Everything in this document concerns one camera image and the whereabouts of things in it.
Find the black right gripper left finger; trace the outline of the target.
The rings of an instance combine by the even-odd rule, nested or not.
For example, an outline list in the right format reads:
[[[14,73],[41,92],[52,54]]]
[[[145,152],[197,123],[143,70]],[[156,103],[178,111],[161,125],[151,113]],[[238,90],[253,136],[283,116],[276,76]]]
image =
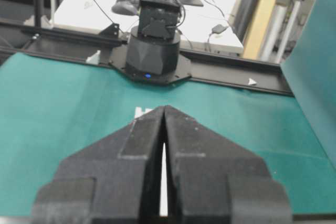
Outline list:
[[[139,223],[160,211],[163,107],[64,158],[33,223]]]

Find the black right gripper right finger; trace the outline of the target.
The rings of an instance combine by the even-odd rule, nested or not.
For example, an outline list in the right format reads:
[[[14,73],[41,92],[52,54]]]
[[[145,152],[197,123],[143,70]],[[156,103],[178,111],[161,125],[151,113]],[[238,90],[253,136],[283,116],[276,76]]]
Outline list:
[[[164,109],[180,223],[291,223],[266,162],[171,106]]]

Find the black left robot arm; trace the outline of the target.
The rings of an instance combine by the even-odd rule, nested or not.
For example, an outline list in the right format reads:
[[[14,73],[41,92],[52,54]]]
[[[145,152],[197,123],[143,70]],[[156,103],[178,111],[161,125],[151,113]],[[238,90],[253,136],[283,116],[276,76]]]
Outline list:
[[[179,0],[140,0],[139,24],[131,29],[125,72],[132,78],[168,79],[176,71],[181,16]]]

